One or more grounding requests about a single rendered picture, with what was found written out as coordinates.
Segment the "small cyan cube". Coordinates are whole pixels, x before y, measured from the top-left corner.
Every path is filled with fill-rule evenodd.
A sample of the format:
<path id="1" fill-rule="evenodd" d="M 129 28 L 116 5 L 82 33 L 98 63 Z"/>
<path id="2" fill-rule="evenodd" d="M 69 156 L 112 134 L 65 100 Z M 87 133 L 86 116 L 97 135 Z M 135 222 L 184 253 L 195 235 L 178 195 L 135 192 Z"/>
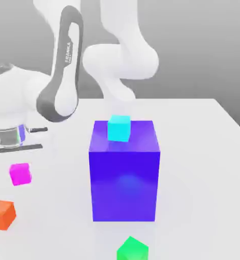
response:
<path id="1" fill-rule="evenodd" d="M 107 139 L 109 141 L 128 142 L 131 134 L 131 117 L 112 115 L 107 124 Z"/>

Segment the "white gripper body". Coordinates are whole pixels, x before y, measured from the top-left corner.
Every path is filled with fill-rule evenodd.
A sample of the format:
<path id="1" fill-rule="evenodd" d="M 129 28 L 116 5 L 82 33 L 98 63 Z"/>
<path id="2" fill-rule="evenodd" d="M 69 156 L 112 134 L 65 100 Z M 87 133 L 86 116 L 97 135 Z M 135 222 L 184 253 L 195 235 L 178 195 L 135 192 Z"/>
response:
<path id="1" fill-rule="evenodd" d="M 44 154 L 41 144 L 22 145 L 15 148 L 0 148 L 0 160 L 34 160 Z"/>

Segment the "large blue box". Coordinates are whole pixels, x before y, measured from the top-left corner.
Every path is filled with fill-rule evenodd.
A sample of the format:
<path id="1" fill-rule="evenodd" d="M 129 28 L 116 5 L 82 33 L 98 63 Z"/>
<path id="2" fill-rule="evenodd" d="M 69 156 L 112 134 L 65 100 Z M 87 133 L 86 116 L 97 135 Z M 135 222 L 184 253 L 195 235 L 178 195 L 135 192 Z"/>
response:
<path id="1" fill-rule="evenodd" d="M 107 122 L 94 123 L 89 146 L 94 221 L 154 221 L 160 147 L 152 121 L 132 121 L 128 142 L 107 139 Z"/>

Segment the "small green cube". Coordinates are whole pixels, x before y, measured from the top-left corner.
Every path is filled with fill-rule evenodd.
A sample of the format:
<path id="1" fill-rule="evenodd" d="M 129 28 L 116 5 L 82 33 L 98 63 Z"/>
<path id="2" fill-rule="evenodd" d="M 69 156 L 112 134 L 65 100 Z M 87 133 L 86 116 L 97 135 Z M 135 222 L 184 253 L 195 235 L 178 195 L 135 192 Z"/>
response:
<path id="1" fill-rule="evenodd" d="M 116 260 L 148 260 L 148 246 L 130 236 L 117 250 Z"/>

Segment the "small orange cube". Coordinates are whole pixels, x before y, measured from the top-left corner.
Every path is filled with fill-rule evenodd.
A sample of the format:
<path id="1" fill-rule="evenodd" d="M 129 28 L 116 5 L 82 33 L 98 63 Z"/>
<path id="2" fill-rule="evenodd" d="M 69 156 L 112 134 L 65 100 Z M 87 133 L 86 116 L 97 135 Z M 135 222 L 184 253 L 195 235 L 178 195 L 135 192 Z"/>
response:
<path id="1" fill-rule="evenodd" d="M 16 218 L 14 203 L 0 200 L 0 230 L 6 231 Z"/>

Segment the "small magenta cube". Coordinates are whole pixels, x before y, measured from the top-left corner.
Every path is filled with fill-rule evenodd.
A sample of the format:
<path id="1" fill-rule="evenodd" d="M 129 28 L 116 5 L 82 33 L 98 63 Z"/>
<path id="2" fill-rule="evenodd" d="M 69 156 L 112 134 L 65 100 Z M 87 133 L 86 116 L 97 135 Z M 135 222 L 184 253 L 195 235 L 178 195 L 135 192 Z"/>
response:
<path id="1" fill-rule="evenodd" d="M 14 186 L 29 184 L 32 181 L 28 163 L 11 165 L 9 173 Z"/>

